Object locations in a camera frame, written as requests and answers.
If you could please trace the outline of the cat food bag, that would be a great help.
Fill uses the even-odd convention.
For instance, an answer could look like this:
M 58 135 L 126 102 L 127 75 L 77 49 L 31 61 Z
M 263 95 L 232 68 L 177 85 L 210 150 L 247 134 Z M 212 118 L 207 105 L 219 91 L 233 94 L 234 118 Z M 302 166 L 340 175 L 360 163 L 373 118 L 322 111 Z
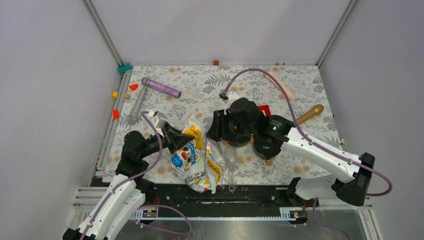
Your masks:
M 192 190 L 215 194 L 227 169 L 222 148 L 206 137 L 205 127 L 194 115 L 187 119 L 182 132 L 194 139 L 171 157 L 175 173 Z

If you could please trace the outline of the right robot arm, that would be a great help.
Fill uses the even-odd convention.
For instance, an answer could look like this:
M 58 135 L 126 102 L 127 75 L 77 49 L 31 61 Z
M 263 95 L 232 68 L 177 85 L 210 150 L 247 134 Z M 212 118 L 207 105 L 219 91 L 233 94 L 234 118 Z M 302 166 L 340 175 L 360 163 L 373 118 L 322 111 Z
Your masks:
M 266 116 L 252 101 L 244 98 L 228 100 L 225 108 L 213 113 L 206 137 L 242 147 L 253 140 L 257 156 L 270 160 L 285 151 L 327 170 L 324 177 L 295 177 L 287 190 L 287 201 L 293 206 L 305 200 L 337 197 L 361 207 L 365 203 L 375 157 L 370 153 L 357 155 L 328 145 L 309 136 L 295 123 L 280 115 Z

